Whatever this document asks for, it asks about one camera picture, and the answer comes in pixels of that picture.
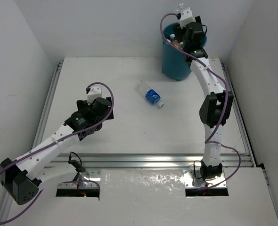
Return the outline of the clear bottle diagonal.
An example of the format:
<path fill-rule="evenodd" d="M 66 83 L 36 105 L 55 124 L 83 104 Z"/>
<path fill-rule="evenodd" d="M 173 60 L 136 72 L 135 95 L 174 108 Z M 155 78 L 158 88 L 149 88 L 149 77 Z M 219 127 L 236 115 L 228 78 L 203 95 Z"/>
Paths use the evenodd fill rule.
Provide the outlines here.
<path fill-rule="evenodd" d="M 187 6 L 188 6 L 187 3 L 185 3 L 185 2 L 179 2 L 179 3 L 177 4 L 176 9 L 175 9 L 176 14 L 181 13 L 184 9 L 187 8 Z"/>

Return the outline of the blue label bottle back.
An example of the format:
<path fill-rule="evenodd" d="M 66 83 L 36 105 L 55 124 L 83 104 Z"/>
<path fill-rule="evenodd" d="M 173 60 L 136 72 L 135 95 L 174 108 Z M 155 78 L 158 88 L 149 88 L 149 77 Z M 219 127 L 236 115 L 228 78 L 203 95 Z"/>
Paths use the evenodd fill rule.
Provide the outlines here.
<path fill-rule="evenodd" d="M 161 109 L 164 106 L 161 96 L 144 81 L 140 81 L 135 86 L 135 91 L 149 104 L 156 106 L 158 109 Z"/>

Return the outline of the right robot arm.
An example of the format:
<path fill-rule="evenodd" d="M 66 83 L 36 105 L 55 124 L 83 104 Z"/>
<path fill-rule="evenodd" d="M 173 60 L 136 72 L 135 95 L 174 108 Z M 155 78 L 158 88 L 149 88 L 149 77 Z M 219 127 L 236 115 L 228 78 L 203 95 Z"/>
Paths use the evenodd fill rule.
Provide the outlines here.
<path fill-rule="evenodd" d="M 211 69 L 204 49 L 206 27 L 201 18 L 192 16 L 188 11 L 179 13 L 177 18 L 179 24 L 174 26 L 174 31 L 182 40 L 185 61 L 196 75 L 204 94 L 204 102 L 199 110 L 205 130 L 200 179 L 213 179 L 222 174 L 221 130 L 229 118 L 234 96 L 226 81 Z"/>

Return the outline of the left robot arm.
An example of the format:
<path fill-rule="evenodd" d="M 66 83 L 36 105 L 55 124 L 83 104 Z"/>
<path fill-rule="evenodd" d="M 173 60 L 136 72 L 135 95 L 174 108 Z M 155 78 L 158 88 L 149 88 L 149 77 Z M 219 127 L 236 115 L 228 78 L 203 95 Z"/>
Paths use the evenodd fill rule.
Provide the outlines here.
<path fill-rule="evenodd" d="M 102 128 L 113 119 L 113 99 L 97 97 L 91 103 L 77 101 L 77 111 L 59 129 L 28 153 L 0 163 L 0 183 L 18 205 L 24 205 L 47 184 L 76 180 L 86 170 L 77 160 L 68 159 L 60 166 L 46 166 L 71 146 Z"/>

